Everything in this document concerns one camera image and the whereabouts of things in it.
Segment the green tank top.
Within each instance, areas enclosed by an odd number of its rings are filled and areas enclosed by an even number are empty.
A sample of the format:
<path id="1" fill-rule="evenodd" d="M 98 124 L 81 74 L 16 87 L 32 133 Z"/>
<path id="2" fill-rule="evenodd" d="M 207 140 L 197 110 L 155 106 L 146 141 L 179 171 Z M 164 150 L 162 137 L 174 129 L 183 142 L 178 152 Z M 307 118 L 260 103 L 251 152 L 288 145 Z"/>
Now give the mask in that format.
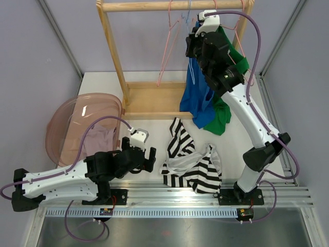
<path id="1" fill-rule="evenodd" d="M 232 45 L 230 40 L 225 34 L 222 26 L 217 29 L 217 32 L 223 34 L 224 38 L 229 44 L 229 64 L 239 71 L 240 74 L 245 74 L 249 69 L 247 58 L 241 55 Z M 227 105 L 221 98 L 214 95 L 212 98 L 212 106 L 214 109 L 213 119 L 203 127 L 204 130 L 209 131 L 215 135 L 222 135 L 226 130 L 226 125 L 231 121 L 231 111 L 229 105 Z"/>

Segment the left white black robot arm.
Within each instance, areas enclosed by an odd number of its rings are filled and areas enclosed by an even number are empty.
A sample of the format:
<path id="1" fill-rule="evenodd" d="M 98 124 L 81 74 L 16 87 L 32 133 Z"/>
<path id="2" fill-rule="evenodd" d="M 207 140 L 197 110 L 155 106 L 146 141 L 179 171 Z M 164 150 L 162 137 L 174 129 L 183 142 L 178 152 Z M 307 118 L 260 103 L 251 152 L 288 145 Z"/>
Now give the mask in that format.
<path id="1" fill-rule="evenodd" d="M 107 205 L 117 201 L 110 181 L 121 179 L 127 173 L 152 172 L 156 161 L 156 148 L 145 150 L 130 144 L 130 138 L 122 139 L 122 149 L 97 152 L 78 161 L 75 165 L 29 173 L 21 168 L 14 172 L 15 190 L 11 205 L 15 212 L 30 211 L 41 204 L 79 200 L 83 205 Z"/>

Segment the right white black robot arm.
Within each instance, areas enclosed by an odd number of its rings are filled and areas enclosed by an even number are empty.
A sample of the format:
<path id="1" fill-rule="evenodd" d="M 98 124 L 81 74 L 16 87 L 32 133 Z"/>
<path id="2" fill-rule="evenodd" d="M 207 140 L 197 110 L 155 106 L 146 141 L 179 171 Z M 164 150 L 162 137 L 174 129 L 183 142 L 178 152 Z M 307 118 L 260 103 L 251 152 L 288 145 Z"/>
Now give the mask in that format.
<path id="1" fill-rule="evenodd" d="M 243 74 L 229 64 L 229 42 L 223 33 L 193 27 L 186 42 L 186 56 L 196 60 L 207 86 L 233 110 L 253 144 L 243 154 L 245 167 L 232 190 L 234 200 L 245 204 L 251 199 L 264 170 L 276 160 L 291 138 L 288 133 L 280 133 L 269 125 L 253 104 Z"/>

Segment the black white striped tank top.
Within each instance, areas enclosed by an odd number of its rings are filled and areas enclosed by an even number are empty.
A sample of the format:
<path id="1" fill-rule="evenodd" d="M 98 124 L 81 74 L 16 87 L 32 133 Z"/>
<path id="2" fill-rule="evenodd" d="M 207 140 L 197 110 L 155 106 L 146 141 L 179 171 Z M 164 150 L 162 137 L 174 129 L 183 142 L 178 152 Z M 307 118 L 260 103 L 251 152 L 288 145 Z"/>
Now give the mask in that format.
<path id="1" fill-rule="evenodd" d="M 159 169 L 163 184 L 191 188 L 198 194 L 218 194 L 222 185 L 222 162 L 215 145 L 205 144 L 205 151 L 197 152 L 194 139 L 179 118 L 173 120 L 169 131 L 167 157 Z"/>

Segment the blue tank top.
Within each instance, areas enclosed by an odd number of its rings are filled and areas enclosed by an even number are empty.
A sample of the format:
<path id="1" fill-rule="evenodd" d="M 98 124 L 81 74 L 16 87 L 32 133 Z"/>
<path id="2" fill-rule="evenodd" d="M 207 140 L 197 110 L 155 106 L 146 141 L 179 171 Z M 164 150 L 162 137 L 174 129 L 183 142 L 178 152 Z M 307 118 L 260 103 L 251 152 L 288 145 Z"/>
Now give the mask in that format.
<path id="1" fill-rule="evenodd" d="M 187 67 L 186 87 L 179 104 L 179 110 L 191 113 L 194 124 L 201 129 L 215 118 L 212 104 L 213 96 L 214 91 L 207 85 L 197 60 L 190 58 Z"/>

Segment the light blue wire hanger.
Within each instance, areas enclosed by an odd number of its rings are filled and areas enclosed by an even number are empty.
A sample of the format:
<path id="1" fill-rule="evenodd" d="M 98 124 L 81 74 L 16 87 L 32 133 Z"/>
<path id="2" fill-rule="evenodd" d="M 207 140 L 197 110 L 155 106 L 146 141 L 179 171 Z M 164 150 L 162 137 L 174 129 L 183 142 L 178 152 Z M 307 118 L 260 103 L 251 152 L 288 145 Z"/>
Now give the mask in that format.
<path id="1" fill-rule="evenodd" d="M 186 34 L 189 34 L 191 31 L 191 27 L 194 26 L 191 10 L 192 10 L 192 0 L 188 0 L 187 13 L 186 14 L 181 13 L 181 23 L 185 27 Z"/>

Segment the pink tank top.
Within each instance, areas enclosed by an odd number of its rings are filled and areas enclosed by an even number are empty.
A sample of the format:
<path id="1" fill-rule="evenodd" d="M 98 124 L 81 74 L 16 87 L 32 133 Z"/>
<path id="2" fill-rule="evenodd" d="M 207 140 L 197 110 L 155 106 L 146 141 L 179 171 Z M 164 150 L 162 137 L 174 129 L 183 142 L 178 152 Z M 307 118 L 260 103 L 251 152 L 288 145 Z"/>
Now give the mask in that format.
<path id="1" fill-rule="evenodd" d="M 97 152 L 108 152 L 113 150 L 113 139 L 116 128 L 108 129 L 95 124 L 87 133 L 80 154 L 80 159 L 94 155 Z"/>

